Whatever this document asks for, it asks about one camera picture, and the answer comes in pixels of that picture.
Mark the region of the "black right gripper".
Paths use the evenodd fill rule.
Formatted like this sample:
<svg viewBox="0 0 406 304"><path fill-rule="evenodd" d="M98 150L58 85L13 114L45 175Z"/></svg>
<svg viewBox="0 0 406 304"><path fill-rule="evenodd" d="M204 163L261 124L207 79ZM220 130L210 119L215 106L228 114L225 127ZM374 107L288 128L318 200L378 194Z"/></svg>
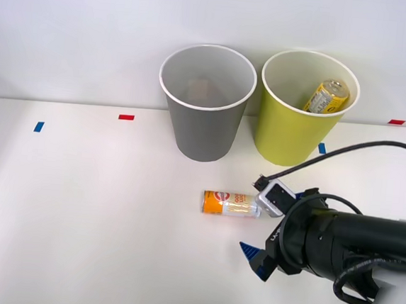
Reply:
<svg viewBox="0 0 406 304"><path fill-rule="evenodd" d="M287 275L299 274L306 265L304 246L306 230L315 209L327 209L327 196L318 188L309 188L297 193L290 203L285 217L267 238L266 251L244 242L239 242L251 270L263 282L277 268Z"/></svg>

